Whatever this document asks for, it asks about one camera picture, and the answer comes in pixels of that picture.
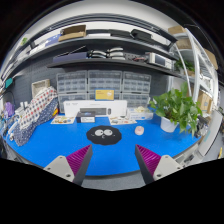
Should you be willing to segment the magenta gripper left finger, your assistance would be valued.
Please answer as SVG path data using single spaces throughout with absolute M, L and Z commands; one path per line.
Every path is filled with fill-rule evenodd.
M 92 145 L 88 145 L 68 156 L 59 155 L 44 170 L 81 186 L 92 155 Z

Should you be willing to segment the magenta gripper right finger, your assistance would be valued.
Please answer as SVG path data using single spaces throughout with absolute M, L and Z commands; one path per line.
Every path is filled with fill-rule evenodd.
M 169 155 L 160 156 L 140 145 L 135 146 L 135 156 L 146 184 L 182 169 L 182 166 Z

